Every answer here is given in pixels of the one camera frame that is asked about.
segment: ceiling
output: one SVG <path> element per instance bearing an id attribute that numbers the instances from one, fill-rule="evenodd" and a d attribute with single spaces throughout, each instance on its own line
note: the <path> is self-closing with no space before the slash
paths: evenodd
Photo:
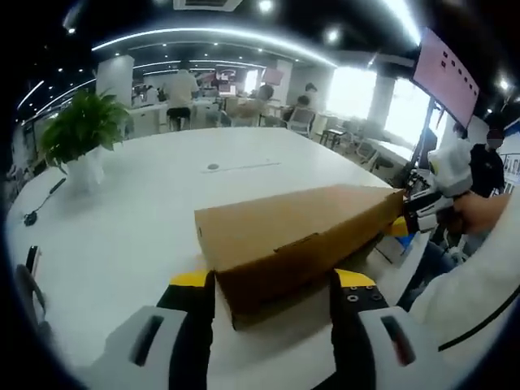
<path id="1" fill-rule="evenodd" d="M 307 63 L 327 66 L 319 59 L 334 60 L 337 50 L 417 58 L 417 46 L 384 5 L 384 0 L 273 1 L 275 9 L 269 15 L 258 11 L 256 0 L 242 1 L 233 12 L 178 11 L 173 9 L 172 0 L 55 0 L 30 6 L 23 2 L 17 4 L 19 13 L 15 11 L 13 15 L 20 15 L 26 31 L 17 33 L 7 45 L 11 57 L 15 58 L 17 71 L 11 80 L 15 85 L 14 118 L 27 119 L 34 115 L 34 108 L 39 110 L 47 104 L 50 96 L 54 99 L 73 86 L 91 80 L 97 64 L 115 53 L 130 54 L 136 65 L 175 59 L 265 64 L 283 58 L 298 60 L 295 63 L 298 66 Z M 471 6 L 464 0 L 406 2 L 414 22 L 432 28 L 479 84 L 477 114 L 484 116 L 487 108 L 501 107 L 504 93 L 497 83 L 505 77 L 511 85 L 509 91 L 515 90 L 518 86 L 516 70 L 520 69 L 520 34 L 508 2 L 473 1 Z M 67 27 L 76 29 L 74 34 L 67 33 L 64 21 Z M 271 41 L 214 32 L 169 32 L 136 37 L 91 51 L 101 42 L 132 33 L 196 26 L 254 30 Z M 340 39 L 334 45 L 324 41 L 328 28 L 340 30 Z M 295 52 L 280 44 L 283 41 L 296 43 L 306 52 Z M 45 83 L 16 111 L 20 99 L 40 80 Z M 514 106 L 512 110 L 513 113 L 507 115 L 518 116 Z"/>

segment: cardboard box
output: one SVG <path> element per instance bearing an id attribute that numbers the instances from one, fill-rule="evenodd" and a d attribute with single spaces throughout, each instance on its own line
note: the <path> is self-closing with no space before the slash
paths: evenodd
<path id="1" fill-rule="evenodd" d="M 257 314 L 323 277 L 402 215 L 403 192 L 335 185 L 195 211 L 231 312 Z"/>

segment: robotic hand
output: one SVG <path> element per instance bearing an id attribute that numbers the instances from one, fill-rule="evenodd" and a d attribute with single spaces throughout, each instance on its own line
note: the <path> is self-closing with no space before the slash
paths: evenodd
<path id="1" fill-rule="evenodd" d="M 448 148 L 428 153 L 433 185 L 415 193 L 404 204 L 408 232 L 428 232 L 435 228 L 438 219 L 456 218 L 453 199 L 470 191 L 471 144 L 457 141 Z"/>

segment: round white table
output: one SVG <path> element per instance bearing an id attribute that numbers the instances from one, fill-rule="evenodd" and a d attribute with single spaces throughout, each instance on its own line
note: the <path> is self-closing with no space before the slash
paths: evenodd
<path id="1" fill-rule="evenodd" d="M 337 183 L 387 187 L 331 150 L 282 128 L 210 128 L 125 141 L 103 155 L 97 192 L 73 197 L 55 168 L 30 181 L 6 222 L 15 263 L 41 248 L 36 280 L 70 366 L 87 366 L 140 307 L 154 306 L 176 274 L 201 269 L 197 209 Z M 208 165 L 219 169 L 211 171 Z M 327 292 L 234 331 L 217 299 L 209 388 L 312 388 L 334 372 Z"/>

